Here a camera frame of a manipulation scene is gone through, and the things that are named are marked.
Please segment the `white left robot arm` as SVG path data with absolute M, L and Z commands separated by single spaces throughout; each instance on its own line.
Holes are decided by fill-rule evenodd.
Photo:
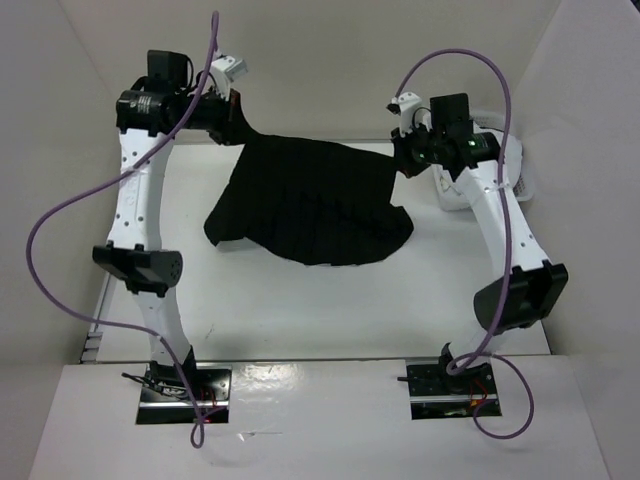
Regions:
M 116 102 L 122 180 L 113 224 L 93 261 L 124 283 L 151 330 L 151 360 L 142 384 L 180 400 L 198 390 L 193 348 L 180 318 L 176 286 L 183 272 L 180 252 L 162 246 L 160 209 L 175 137 L 182 129 L 223 131 L 239 95 L 233 82 L 247 71 L 244 60 L 215 54 L 200 82 L 189 82 L 189 59 L 151 50 L 148 73 Z M 211 88 L 202 84 L 210 82 Z

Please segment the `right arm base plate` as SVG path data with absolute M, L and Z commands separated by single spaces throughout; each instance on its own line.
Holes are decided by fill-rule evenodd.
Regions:
M 407 386 L 413 420 L 472 418 L 502 415 L 490 364 L 470 373 L 448 376 L 436 358 L 409 359 L 397 380 Z

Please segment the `black skirt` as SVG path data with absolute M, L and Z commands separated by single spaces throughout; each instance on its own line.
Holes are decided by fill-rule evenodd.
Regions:
M 380 262 L 414 224 L 391 202 L 389 156 L 335 142 L 262 134 L 240 113 L 210 134 L 240 156 L 204 233 L 213 245 L 248 239 L 306 266 Z

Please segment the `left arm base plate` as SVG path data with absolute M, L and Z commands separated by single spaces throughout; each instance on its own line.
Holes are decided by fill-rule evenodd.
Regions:
M 155 380 L 150 369 L 131 379 L 141 385 L 137 425 L 192 424 L 195 410 L 185 387 L 179 381 Z M 198 408 L 206 424 L 226 424 L 230 413 L 232 370 L 228 366 L 200 368 L 192 387 Z

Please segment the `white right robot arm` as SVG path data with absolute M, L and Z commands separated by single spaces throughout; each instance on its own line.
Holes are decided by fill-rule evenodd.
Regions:
M 471 338 L 446 344 L 434 365 L 409 367 L 405 380 L 423 395 L 476 392 L 491 380 L 492 355 L 549 316 L 568 270 L 551 260 L 519 205 L 514 184 L 522 147 L 507 126 L 478 120 L 464 93 L 429 101 L 398 93 L 387 108 L 399 119 L 391 133 L 399 171 L 408 178 L 428 168 L 439 174 L 442 207 L 458 197 L 471 210 L 492 269 L 489 283 L 473 296 Z

